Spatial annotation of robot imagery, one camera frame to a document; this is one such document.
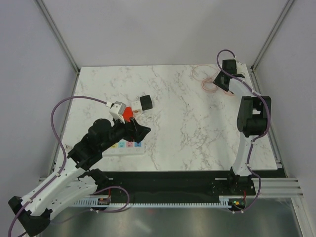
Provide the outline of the white cube plug tiger print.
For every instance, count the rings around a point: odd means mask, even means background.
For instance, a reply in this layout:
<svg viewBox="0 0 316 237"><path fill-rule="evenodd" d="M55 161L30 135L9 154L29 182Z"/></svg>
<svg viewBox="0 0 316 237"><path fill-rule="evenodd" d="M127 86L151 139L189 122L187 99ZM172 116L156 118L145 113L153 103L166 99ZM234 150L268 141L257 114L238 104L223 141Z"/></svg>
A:
<svg viewBox="0 0 316 237"><path fill-rule="evenodd" d="M134 115L140 115L143 112L140 100L133 101L131 103L131 108Z"/></svg>

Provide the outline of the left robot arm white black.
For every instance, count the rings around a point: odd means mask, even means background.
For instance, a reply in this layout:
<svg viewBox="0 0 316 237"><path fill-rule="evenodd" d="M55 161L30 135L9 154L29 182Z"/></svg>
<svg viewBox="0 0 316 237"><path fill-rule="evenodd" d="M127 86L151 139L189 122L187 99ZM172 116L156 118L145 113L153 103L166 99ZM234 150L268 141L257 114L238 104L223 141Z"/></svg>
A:
<svg viewBox="0 0 316 237"><path fill-rule="evenodd" d="M43 232L62 210L76 200L93 194L104 194L108 181L103 172L92 169L103 152L120 140L140 143L151 129L140 125L135 118L110 122L96 120L83 138L67 153L61 165L28 194L13 196L8 205L25 234L34 237Z"/></svg>

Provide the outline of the red cube plug adapter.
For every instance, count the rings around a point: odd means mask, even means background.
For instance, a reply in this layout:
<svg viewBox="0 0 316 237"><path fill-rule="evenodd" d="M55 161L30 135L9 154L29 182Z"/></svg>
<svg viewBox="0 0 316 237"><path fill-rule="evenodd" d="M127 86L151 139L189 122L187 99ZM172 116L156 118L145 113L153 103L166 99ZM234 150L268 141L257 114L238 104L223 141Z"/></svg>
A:
<svg viewBox="0 0 316 237"><path fill-rule="evenodd" d="M134 117L133 110L131 107L126 107L123 112L123 118L126 122L130 122L131 118Z"/></svg>

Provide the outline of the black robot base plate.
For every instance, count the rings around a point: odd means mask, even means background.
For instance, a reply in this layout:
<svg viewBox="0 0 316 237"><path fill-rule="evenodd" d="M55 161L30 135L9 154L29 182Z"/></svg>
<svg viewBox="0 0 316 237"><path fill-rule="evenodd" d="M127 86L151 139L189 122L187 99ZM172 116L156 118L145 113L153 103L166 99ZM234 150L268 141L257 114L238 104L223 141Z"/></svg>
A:
<svg viewBox="0 0 316 237"><path fill-rule="evenodd" d="M100 171L85 172L97 190L110 188L115 202L215 201L219 196L256 194L251 177L234 177L230 171Z"/></svg>

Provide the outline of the black cube plug adapter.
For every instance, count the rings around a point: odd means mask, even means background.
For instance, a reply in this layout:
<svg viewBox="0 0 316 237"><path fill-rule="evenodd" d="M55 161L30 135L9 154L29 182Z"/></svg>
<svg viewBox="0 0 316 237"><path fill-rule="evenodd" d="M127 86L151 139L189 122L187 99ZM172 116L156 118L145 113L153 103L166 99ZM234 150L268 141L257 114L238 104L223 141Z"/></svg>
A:
<svg viewBox="0 0 316 237"><path fill-rule="evenodd" d="M150 95L144 95L139 98L143 111L150 110L153 108L153 102Z"/></svg>

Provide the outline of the white power strip coloured sockets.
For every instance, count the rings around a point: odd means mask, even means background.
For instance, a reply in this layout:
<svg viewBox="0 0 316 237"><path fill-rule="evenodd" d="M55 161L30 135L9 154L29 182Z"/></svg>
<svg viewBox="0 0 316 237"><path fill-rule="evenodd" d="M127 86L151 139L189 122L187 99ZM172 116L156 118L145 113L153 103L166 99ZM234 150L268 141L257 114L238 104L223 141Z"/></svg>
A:
<svg viewBox="0 0 316 237"><path fill-rule="evenodd" d="M114 156L136 156L143 155L145 153L145 145L140 142L127 142L121 140L118 143L112 145L110 148L105 150L102 155L103 157L114 157Z"/></svg>

